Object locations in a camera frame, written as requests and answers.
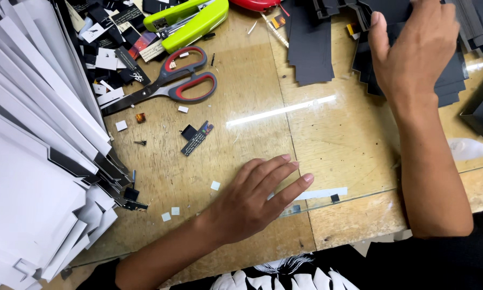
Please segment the stack of white paper boxes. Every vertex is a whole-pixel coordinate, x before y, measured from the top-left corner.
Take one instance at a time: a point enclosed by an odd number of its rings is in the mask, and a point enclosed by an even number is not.
[[[17,290],[88,249],[129,182],[58,13],[0,2],[0,284]]]

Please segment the black t-shirt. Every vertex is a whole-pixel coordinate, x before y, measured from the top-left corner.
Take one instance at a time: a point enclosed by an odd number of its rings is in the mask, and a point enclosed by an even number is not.
[[[96,267],[83,289],[114,289],[119,259]],[[171,290],[483,289],[483,234],[344,245],[186,282]]]

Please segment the left hand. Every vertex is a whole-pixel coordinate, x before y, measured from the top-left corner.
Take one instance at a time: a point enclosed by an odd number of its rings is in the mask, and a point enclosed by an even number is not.
[[[305,174],[277,193],[274,192],[299,162],[290,162],[290,155],[252,159],[206,210],[196,218],[217,246],[242,241],[275,220],[290,203],[313,183],[313,175]]]

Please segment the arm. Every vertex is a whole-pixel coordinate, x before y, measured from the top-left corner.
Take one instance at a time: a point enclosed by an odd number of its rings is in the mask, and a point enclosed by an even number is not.
[[[455,53],[455,6],[412,1],[412,15],[390,48],[387,22],[371,19],[374,71],[399,128],[402,191],[415,237],[467,236],[473,217],[438,116],[435,82]]]
[[[247,162],[202,214],[122,260],[116,267],[116,285],[122,290],[155,289],[222,245],[262,231],[313,183],[308,173],[267,200],[299,168],[290,158],[285,154]]]

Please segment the red stapler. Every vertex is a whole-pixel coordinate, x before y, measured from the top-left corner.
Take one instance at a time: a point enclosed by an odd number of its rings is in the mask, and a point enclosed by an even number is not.
[[[229,0],[234,4],[237,4],[243,8],[266,12],[270,7],[277,7],[281,3],[281,0]]]

